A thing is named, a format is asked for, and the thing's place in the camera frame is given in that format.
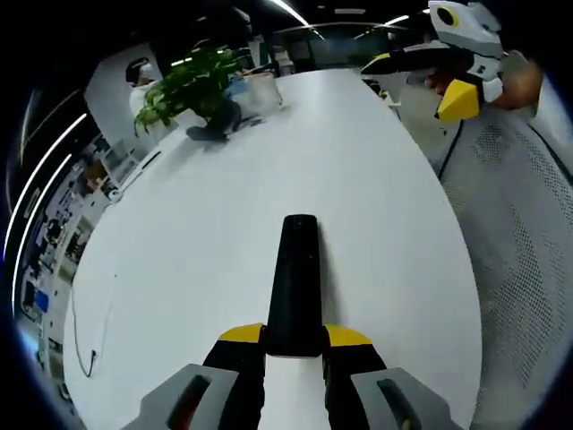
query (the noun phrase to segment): yellow robot part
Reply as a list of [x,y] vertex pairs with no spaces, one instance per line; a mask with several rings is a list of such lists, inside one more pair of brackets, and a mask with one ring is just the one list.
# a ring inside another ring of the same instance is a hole
[[372,341],[358,331],[347,329],[334,324],[324,324],[329,332],[331,347],[351,347],[355,345],[371,345]]
[[472,83],[454,79],[438,106],[437,117],[443,121],[458,121],[472,118],[479,113],[480,101],[477,87]]
[[224,332],[219,336],[219,340],[231,342],[258,343],[261,336],[262,323],[242,325]]
[[368,63],[367,65],[365,65],[362,68],[362,73],[368,73],[367,70],[370,66],[372,66],[375,63],[378,63],[380,60],[385,60],[390,58],[390,54],[387,52],[385,54],[380,54],[379,56],[376,56],[370,63]]

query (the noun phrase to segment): human hand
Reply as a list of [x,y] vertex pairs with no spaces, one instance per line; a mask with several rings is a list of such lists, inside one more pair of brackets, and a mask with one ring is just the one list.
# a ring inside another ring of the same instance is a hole
[[[439,70],[428,77],[426,85],[443,96],[455,77],[456,73],[453,71]],[[494,106],[513,110],[532,106],[539,100],[543,72],[535,62],[530,61],[524,69],[511,75],[504,75],[501,80],[503,93],[492,102]]]

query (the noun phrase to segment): desk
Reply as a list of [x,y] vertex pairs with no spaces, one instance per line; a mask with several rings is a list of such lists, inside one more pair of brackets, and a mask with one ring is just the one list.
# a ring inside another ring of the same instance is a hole
[[[285,108],[209,149],[175,130],[106,210],[73,283],[64,372],[88,428],[116,429],[218,335],[266,322],[283,218],[322,232],[324,319],[369,336],[468,427],[481,371],[472,266],[440,183],[392,112],[349,71],[278,80]],[[269,357],[260,428],[329,428],[320,360]]]

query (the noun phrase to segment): person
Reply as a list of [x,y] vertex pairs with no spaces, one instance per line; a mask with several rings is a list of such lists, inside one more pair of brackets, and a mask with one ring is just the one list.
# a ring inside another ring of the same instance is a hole
[[[153,78],[153,66],[146,57],[131,61],[125,69],[125,80],[132,86],[129,97],[129,106],[133,119],[145,106],[145,95],[160,81]],[[165,127],[160,121],[154,125],[148,125],[144,130],[141,125],[137,125],[137,135],[145,151],[152,151],[158,143],[175,128],[175,122],[169,127]]]
[[136,117],[145,105],[145,93],[158,81],[152,77],[153,66],[146,57],[131,61],[125,69],[125,80],[132,86],[129,98],[129,106],[133,117]]

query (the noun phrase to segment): wall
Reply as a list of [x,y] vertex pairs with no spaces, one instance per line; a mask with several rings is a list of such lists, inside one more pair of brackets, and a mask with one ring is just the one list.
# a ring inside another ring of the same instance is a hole
[[129,107],[132,88],[125,81],[125,68],[131,61],[143,56],[153,65],[156,78],[161,79],[155,55],[148,44],[143,44],[102,60],[85,90],[88,109],[111,146],[120,139],[134,138],[133,115]]

